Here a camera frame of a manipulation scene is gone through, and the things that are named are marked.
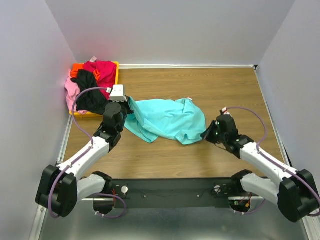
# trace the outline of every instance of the turquoise cloth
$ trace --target turquoise cloth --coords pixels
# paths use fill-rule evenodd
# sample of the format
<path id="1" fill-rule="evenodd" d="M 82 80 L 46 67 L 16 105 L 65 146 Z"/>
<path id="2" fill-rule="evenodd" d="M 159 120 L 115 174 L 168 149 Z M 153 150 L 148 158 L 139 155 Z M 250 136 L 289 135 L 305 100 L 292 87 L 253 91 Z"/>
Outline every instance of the turquoise cloth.
<path id="1" fill-rule="evenodd" d="M 134 114 L 127 116 L 124 126 L 148 143 L 163 137 L 193 144 L 202 140 L 200 135 L 207 129 L 205 114 L 188 98 L 135 102 L 131 97 L 130 107 Z"/>

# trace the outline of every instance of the orange cloth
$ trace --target orange cloth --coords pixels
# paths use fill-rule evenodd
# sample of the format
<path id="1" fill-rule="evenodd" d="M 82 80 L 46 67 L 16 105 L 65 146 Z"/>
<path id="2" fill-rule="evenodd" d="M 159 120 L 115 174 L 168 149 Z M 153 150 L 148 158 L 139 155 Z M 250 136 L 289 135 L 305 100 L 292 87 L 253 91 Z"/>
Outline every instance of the orange cloth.
<path id="1" fill-rule="evenodd" d="M 83 63 L 74 63 L 72 66 L 72 70 L 70 72 L 71 78 L 76 78 L 78 76 L 78 71 L 80 69 L 84 69 L 84 64 Z"/>
<path id="2" fill-rule="evenodd" d="M 96 69 L 96 70 L 94 70 L 93 75 L 95 76 L 96 82 L 99 82 L 99 79 L 101 76 L 100 72 Z"/>

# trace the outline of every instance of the gray floor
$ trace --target gray floor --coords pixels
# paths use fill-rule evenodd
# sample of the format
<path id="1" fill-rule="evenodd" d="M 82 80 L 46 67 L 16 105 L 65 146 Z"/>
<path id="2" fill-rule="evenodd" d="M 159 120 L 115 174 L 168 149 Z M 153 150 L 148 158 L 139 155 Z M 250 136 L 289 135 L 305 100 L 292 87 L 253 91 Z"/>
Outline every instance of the gray floor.
<path id="1" fill-rule="evenodd" d="M 306 240 L 302 222 L 286 220 L 271 203 L 257 213 L 225 208 L 129 209 L 118 219 L 94 214 L 81 201 L 66 218 L 45 217 L 42 240 Z"/>

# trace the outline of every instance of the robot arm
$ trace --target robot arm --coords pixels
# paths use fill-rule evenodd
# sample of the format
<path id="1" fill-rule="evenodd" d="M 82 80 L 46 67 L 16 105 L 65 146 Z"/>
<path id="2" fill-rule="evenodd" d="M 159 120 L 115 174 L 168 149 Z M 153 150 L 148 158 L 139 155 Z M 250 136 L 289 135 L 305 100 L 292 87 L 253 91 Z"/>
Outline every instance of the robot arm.
<path id="1" fill-rule="evenodd" d="M 105 107 L 103 121 L 90 141 L 78 153 L 58 166 L 49 165 L 42 173 L 35 202 L 48 208 L 50 191 L 58 175 L 68 168 L 54 188 L 52 195 L 52 211 L 66 217 L 74 209 L 77 201 L 90 195 L 101 193 L 112 194 L 112 178 L 96 171 L 82 179 L 89 168 L 101 157 L 107 155 L 119 142 L 128 114 L 133 111 L 129 105 L 130 98 L 125 96 L 124 86 L 115 85 L 110 94 L 110 101 Z"/>
<path id="2" fill-rule="evenodd" d="M 267 178 L 261 178 L 248 170 L 232 176 L 233 192 L 249 192 L 263 197 L 278 206 L 291 222 L 297 222 L 319 208 L 315 197 L 293 175 L 303 179 L 318 195 L 314 178 L 307 170 L 298 171 L 280 162 L 246 135 L 240 135 L 230 114 L 222 111 L 202 138 L 213 144 L 223 144 L 225 149 L 259 169 Z"/>

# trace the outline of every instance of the black cloth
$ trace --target black cloth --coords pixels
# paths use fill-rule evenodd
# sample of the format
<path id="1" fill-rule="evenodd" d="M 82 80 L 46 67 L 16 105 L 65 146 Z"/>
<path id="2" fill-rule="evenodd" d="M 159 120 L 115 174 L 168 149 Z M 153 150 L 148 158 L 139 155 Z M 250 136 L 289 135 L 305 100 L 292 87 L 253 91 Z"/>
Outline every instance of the black cloth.
<path id="1" fill-rule="evenodd" d="M 78 84 L 81 93 L 86 89 L 98 87 L 94 74 L 83 69 L 80 69 L 78 75 L 71 78 L 71 81 Z M 91 90 L 79 97 L 76 101 L 76 110 L 86 110 L 103 115 L 107 103 L 108 100 L 99 89 Z"/>

